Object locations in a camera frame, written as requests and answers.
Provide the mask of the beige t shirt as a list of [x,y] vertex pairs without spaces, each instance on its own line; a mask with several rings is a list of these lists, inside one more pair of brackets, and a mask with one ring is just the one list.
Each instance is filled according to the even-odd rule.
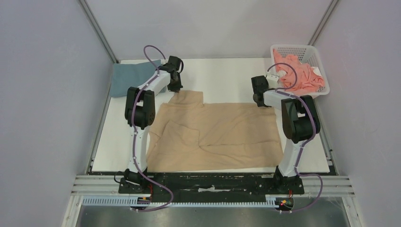
[[162,103],[149,137],[151,172],[276,167],[283,159],[273,108],[209,104],[197,91],[181,91]]

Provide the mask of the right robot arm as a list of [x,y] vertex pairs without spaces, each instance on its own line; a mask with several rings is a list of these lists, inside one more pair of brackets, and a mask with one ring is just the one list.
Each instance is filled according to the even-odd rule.
[[284,156],[273,175],[273,187],[279,193],[302,188],[297,169],[307,143],[320,132],[320,120],[309,95],[296,96],[269,87],[265,76],[251,78],[253,100],[258,107],[281,111],[282,128],[287,138]]

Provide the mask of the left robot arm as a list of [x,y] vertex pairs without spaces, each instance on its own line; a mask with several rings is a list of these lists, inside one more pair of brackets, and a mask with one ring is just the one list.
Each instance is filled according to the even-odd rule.
[[183,88],[181,72],[184,62],[176,56],[169,56],[167,62],[156,66],[154,74],[139,87],[127,91],[124,117],[133,130],[132,158],[119,182],[119,192],[143,193],[148,188],[145,178],[147,170],[147,142],[150,126],[156,117],[156,96],[164,88],[179,92]]

